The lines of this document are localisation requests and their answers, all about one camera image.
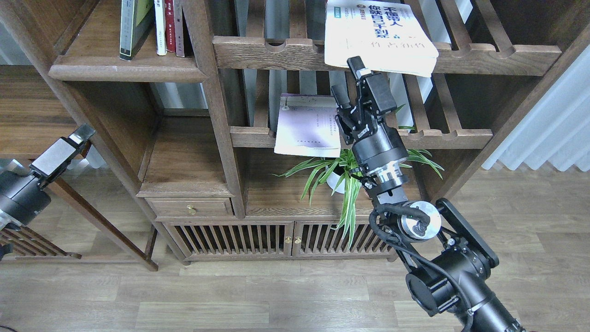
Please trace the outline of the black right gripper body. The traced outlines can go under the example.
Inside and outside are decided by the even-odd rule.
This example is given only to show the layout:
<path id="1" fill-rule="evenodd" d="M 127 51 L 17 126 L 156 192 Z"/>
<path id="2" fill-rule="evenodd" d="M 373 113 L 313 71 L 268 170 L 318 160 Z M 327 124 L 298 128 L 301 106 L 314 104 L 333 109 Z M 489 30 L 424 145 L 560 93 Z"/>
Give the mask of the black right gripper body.
<path id="1" fill-rule="evenodd" d="M 408 158 L 407 149 L 382 116 L 361 106 L 341 104 L 336 121 L 363 176 L 402 176 L 400 164 Z"/>

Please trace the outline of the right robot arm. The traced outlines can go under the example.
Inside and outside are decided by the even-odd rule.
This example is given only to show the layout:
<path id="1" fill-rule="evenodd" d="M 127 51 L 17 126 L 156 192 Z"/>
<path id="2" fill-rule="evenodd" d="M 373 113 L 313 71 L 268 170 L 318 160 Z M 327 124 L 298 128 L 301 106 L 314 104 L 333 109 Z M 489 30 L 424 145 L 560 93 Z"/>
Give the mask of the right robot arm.
<path id="1" fill-rule="evenodd" d="M 366 68 L 359 56 L 347 64 L 356 82 L 356 104 L 344 86 L 333 86 L 336 119 L 358 164 L 352 174 L 360 173 L 374 206 L 371 229 L 406 266 L 412 298 L 429 316 L 453 313 L 466 332 L 523 332 L 485 283 L 498 256 L 455 206 L 445 198 L 435 204 L 405 198 L 407 177 L 400 164 L 408 153 L 385 121 L 397 107 L 386 78 Z"/>

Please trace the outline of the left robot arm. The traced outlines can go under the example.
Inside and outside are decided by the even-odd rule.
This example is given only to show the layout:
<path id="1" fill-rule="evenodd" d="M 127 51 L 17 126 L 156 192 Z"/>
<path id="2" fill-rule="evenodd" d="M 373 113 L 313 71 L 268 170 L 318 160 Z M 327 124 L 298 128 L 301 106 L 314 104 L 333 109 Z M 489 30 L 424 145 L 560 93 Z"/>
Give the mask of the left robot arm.
<path id="1" fill-rule="evenodd" d="M 72 160 L 89 144 L 96 133 L 88 124 L 76 128 L 67 138 L 61 137 L 28 168 L 17 166 L 0 176 L 0 228 L 21 231 L 51 203 L 44 189 L 58 179 Z"/>

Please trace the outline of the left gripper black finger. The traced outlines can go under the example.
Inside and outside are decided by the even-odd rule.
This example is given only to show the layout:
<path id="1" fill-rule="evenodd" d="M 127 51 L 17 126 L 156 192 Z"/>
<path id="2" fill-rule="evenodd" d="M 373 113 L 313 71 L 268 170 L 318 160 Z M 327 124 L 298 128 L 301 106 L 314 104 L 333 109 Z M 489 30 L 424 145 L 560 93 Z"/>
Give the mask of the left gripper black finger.
<path id="1" fill-rule="evenodd" d="M 61 137 L 44 153 L 36 158 L 29 167 L 35 176 L 39 178 L 39 189 L 45 189 L 48 184 L 54 182 L 71 161 L 78 154 L 85 154 L 90 138 L 96 133 L 95 129 L 88 124 L 76 128 L 67 138 Z"/>

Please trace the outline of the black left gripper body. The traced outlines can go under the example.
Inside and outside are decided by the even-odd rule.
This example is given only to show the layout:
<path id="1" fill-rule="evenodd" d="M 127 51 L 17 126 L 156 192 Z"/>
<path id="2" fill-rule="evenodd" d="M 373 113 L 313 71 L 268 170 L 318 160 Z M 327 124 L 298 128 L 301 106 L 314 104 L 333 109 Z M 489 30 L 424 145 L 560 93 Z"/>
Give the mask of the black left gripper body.
<path id="1" fill-rule="evenodd" d="M 28 225 L 51 202 L 38 187 L 34 175 L 21 176 L 3 172 L 0 177 L 0 208 L 2 226 Z"/>

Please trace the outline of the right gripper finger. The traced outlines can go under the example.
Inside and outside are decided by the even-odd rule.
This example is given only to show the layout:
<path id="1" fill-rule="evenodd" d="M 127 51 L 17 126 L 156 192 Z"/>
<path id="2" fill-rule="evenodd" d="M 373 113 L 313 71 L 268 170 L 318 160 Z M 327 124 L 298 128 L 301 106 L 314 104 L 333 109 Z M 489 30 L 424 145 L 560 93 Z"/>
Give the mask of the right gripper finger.
<path id="1" fill-rule="evenodd" d="M 346 85 L 332 85 L 331 94 L 335 98 L 335 101 L 337 103 L 337 109 L 339 109 L 339 111 L 350 111 L 350 109 L 353 108 L 350 103 L 350 98 L 348 95 L 348 89 Z"/>
<path id="2" fill-rule="evenodd" d="M 373 116 L 385 116 L 397 110 L 389 82 L 381 73 L 368 69 L 360 56 L 348 58 L 346 63 L 359 84 L 357 104 Z"/>

